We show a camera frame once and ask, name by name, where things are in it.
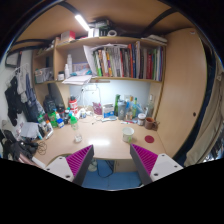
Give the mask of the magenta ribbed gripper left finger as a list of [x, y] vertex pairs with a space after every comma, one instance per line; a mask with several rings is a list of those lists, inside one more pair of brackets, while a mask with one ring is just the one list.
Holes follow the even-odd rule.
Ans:
[[74, 176], [73, 183], [76, 185], [82, 185], [93, 156], [94, 147], [89, 145], [66, 158], [69, 168]]

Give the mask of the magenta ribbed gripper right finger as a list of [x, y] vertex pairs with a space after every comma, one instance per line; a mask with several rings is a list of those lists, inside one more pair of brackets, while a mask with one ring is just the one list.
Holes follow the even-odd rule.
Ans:
[[136, 165], [142, 184], [150, 184], [152, 182], [150, 174], [158, 155], [135, 144], [130, 145], [130, 154]]

